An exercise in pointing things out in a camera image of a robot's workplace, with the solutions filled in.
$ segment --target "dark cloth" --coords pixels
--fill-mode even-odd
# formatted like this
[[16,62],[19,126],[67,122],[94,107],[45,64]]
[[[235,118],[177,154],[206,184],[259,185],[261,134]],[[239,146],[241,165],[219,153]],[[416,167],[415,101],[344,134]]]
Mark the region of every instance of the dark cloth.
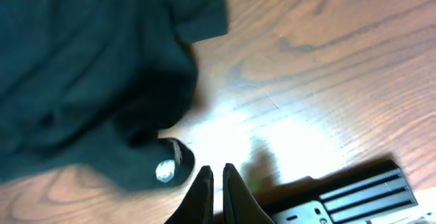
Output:
[[0,182],[85,163],[161,187],[157,131],[196,87],[186,46],[226,32],[225,0],[0,0]]

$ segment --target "wood grain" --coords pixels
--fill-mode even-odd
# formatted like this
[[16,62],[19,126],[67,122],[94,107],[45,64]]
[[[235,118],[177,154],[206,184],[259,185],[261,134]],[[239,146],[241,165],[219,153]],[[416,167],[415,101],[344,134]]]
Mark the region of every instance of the wood grain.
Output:
[[[279,184],[394,153],[436,186],[436,0],[228,4],[230,34],[194,46],[202,109],[163,132],[211,165],[215,211],[226,162]],[[126,195],[72,165],[0,187],[0,223],[163,223],[187,187]]]

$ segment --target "dark green fabric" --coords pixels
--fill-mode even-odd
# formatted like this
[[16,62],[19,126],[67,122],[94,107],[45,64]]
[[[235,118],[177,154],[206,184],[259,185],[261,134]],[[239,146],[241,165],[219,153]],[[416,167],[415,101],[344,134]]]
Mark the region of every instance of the dark green fabric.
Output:
[[0,182],[85,163],[160,187],[156,131],[196,87],[183,46],[226,32],[225,0],[0,0]]

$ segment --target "wooden surface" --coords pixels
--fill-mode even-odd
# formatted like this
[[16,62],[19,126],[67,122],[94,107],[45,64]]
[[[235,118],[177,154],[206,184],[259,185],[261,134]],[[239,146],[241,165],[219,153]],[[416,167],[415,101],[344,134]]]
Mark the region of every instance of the wooden surface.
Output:
[[[196,44],[202,109],[165,135],[198,170],[320,177],[382,153],[436,186],[436,0],[228,0],[230,34]],[[126,196],[83,166],[0,188],[0,223],[163,223],[186,186]]]

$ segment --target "wooden table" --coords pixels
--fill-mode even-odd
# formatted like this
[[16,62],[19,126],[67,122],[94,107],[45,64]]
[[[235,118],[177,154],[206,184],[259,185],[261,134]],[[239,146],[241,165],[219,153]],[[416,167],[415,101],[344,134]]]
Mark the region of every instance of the wooden table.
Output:
[[[197,43],[199,104],[164,135],[261,187],[392,152],[436,186],[436,0],[228,0]],[[189,187],[126,195],[73,165],[0,188],[0,223],[163,223]]]

